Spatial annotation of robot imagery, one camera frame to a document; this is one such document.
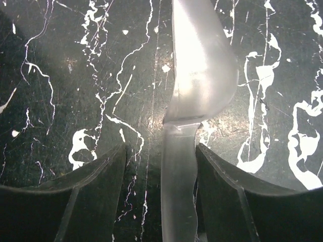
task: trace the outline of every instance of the scratched surface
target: scratched surface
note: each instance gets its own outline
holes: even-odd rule
[[[239,88],[197,142],[269,182],[321,187],[323,5],[212,2],[238,59]],[[172,52],[171,0],[2,0],[0,183],[35,186],[129,143],[113,240],[161,241]]]

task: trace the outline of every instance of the white speckle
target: white speckle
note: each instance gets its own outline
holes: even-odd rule
[[[69,68],[69,73],[72,73],[73,69],[72,69],[72,65],[70,63],[68,64],[68,68]]]
[[[171,68],[165,64],[161,67],[161,69],[163,70],[164,73],[166,73],[166,72],[169,72]]]
[[[12,130],[12,132],[11,132],[11,135],[12,135],[12,137],[17,137],[18,135],[20,134],[20,132],[18,132],[18,131],[16,131],[16,130]]]
[[[40,118],[38,118],[38,122],[40,122],[42,125],[44,124],[44,123],[40,120]]]
[[[119,133],[121,135],[121,138],[122,138],[123,143],[125,143],[126,142],[126,139],[125,139],[125,136],[123,135],[123,129],[120,129],[119,130]]]
[[[13,34],[16,34],[16,26],[15,26],[14,22],[12,22],[12,32],[13,32]]]
[[[230,37],[232,37],[233,36],[233,32],[231,31],[231,32],[229,32],[227,29],[223,29],[223,31],[224,31],[224,33],[226,34],[226,37],[227,38],[230,38]]]

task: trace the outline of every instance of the black clamp jaw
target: black clamp jaw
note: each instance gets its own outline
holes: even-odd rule
[[[323,188],[273,185],[196,148],[198,189],[208,242],[322,241]]]
[[[112,241],[126,147],[38,187],[0,186],[0,241]]]

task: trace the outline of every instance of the white veining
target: white veining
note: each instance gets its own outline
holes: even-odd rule
[[[11,93],[11,95],[10,95],[10,97],[9,97],[8,101],[7,101],[4,105],[0,106],[0,114],[1,114],[1,113],[2,113],[6,108],[7,108],[8,104],[9,104],[9,102],[11,101],[12,97],[14,96],[14,94],[15,94],[16,90],[17,90],[17,88],[15,88],[15,89],[12,91],[12,93]]]
[[[52,15],[52,12],[53,12],[53,9],[54,9],[54,1],[55,0],[47,0],[47,6],[46,6],[46,12],[44,14],[44,23],[43,23],[43,28],[42,30],[35,36],[31,37],[27,43],[25,44],[25,48],[26,48],[26,51],[25,51],[25,58],[24,58],[24,61],[22,62],[21,64],[21,67],[20,67],[20,73],[24,79],[24,81],[26,83],[28,83],[28,85],[30,85],[30,83],[27,81],[24,73],[23,73],[23,67],[24,65],[28,65],[28,74],[30,73],[30,70],[32,67],[34,67],[35,69],[38,70],[38,72],[45,78],[47,78],[47,82],[48,82],[48,85],[50,87],[50,100],[49,100],[49,103],[50,105],[52,106],[53,108],[53,111],[52,111],[52,115],[51,115],[51,122],[47,128],[47,132],[46,132],[46,135],[49,134],[49,130],[51,128],[51,126],[53,125],[53,122],[54,122],[54,117],[55,117],[55,111],[56,111],[56,105],[53,104],[52,100],[53,100],[53,94],[54,94],[54,89],[53,89],[53,86],[51,84],[51,81],[50,81],[50,76],[47,75],[47,74],[44,74],[38,65],[34,64],[34,63],[31,63],[29,60],[28,60],[28,50],[29,50],[29,43],[34,40],[34,39],[38,39],[40,38],[41,36],[43,36],[47,30],[47,26],[49,24],[49,20],[51,18],[51,15]]]
[[[5,144],[4,150],[2,152],[2,155],[4,156],[4,163],[2,164],[2,171],[0,173],[0,178],[1,178],[2,174],[4,173],[4,170],[6,167],[6,148],[7,148],[7,144]]]

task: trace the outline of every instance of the clear plastic piece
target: clear plastic piece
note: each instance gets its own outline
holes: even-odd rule
[[[210,0],[173,0],[175,87],[164,117],[163,242],[194,242],[195,135],[232,100],[238,69]]]

